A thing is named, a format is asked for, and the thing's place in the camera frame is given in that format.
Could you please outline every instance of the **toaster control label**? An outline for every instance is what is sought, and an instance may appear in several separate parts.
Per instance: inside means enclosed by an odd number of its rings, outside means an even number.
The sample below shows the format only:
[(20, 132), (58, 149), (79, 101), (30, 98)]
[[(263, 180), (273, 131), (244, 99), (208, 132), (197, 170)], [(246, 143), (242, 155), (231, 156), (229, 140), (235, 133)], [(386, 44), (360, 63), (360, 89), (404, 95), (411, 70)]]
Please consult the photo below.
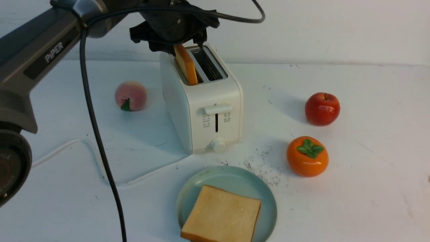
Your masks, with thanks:
[(224, 123), (230, 122), (230, 112), (224, 113)]
[(210, 127), (210, 125), (211, 125), (210, 121), (211, 120), (210, 120), (210, 116), (209, 115), (203, 114), (202, 121), (203, 121), (203, 128)]

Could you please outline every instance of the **toaster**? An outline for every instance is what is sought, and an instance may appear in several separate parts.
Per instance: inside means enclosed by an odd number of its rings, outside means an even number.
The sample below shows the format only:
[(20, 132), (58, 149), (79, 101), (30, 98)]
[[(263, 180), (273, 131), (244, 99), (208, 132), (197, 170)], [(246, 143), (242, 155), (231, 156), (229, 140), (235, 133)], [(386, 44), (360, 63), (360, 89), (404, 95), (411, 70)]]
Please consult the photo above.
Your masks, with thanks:
[(222, 152), (242, 136), (242, 87), (208, 43), (184, 47), (193, 59), (198, 84), (189, 85), (174, 56), (161, 52), (167, 110), (188, 153)]

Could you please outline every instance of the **white wall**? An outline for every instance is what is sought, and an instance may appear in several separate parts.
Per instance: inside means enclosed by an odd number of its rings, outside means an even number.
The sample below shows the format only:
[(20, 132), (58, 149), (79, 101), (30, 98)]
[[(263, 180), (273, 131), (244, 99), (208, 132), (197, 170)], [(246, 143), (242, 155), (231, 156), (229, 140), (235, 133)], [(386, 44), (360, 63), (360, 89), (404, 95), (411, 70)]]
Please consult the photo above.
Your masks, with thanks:
[[(191, 0), (203, 9), (259, 17), (251, 0)], [(209, 42), (227, 62), (430, 64), (429, 0), (260, 0), (267, 18), (252, 25), (221, 20)], [(0, 3), (0, 36), (50, 7), (48, 0)], [(157, 61), (134, 44), (129, 15), (105, 38), (90, 40), (89, 59)], [(68, 55), (78, 57), (77, 48)]]

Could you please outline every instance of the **plate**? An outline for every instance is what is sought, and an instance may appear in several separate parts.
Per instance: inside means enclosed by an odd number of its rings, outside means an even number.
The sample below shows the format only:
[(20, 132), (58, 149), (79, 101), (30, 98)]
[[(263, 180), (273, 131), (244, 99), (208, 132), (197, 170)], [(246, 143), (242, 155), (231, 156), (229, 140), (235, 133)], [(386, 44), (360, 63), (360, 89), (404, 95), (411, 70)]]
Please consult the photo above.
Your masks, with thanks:
[(261, 208), (252, 242), (264, 242), (269, 238), (277, 218), (276, 201), (273, 193), (258, 176), (234, 166), (205, 168), (185, 183), (176, 201), (176, 213), (181, 228), (193, 210), (203, 185), (210, 185), (245, 197), (260, 199)]

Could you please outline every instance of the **robotic arm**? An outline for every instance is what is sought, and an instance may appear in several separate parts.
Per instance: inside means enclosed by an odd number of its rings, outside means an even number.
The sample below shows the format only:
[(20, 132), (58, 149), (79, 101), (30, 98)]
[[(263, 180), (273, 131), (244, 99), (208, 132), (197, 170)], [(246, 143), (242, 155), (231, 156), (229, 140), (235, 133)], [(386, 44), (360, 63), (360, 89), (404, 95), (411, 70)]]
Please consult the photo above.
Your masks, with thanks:
[[(36, 133), (29, 94), (39, 81), (78, 43), (87, 23), (109, 12), (138, 6), (180, 6), (199, 9), (186, 0), (51, 0), (52, 8), (0, 39), (0, 207), (25, 182), (31, 168), (31, 149), (22, 130)], [(140, 12), (146, 20), (130, 29), (138, 43), (151, 51), (175, 54), (173, 45), (193, 39), (206, 41), (206, 28), (219, 26), (217, 18), (185, 12)], [(92, 38), (105, 36), (124, 17), (95, 23)]]

